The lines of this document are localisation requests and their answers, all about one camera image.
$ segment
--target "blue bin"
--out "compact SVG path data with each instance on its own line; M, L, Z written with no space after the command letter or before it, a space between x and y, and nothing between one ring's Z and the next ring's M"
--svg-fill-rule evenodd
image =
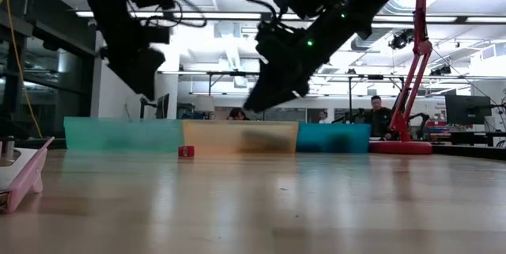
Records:
M180 120L65 118L69 150L177 152L184 143Z
M296 151L364 154L370 134L369 124L300 123Z

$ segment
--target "yellow cable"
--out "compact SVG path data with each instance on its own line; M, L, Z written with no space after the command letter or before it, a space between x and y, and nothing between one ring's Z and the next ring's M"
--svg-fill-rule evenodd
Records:
M23 87L25 87L25 81L23 79L23 76L24 76L23 75L23 68L21 67L19 53L17 52L16 36L14 34L14 26L13 26L13 16L12 16L12 13L10 12L10 0L7 0L7 15L9 16L10 35L13 38L14 54L16 55L16 63L17 63L17 68L19 70L19 78L21 80ZM33 114L32 104L30 102L30 96L28 95L27 89L25 89L25 96L26 96L26 103L28 104L28 109L30 110L30 115L32 116L33 123L35 124L35 126L37 128L37 132L39 133L39 137L43 138L42 132L40 132L39 123L37 123L37 119L35 118L35 115Z

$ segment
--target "computer monitor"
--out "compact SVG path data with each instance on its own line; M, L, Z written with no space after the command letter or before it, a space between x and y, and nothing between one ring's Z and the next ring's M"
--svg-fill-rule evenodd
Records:
M444 99L449 124L485 124L485 117L492 115L489 97L446 95Z
M166 119L168 112L169 94L159 97L157 101L157 119Z

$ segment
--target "small red block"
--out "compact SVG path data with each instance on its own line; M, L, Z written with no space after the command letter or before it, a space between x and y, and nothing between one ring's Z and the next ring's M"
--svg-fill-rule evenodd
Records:
M180 146L178 148L179 157L193 157L195 155L194 146Z

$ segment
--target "wooden table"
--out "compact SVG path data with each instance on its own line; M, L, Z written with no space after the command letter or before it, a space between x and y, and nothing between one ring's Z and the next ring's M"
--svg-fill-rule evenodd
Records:
M2 253L506 253L506 165L50 151Z

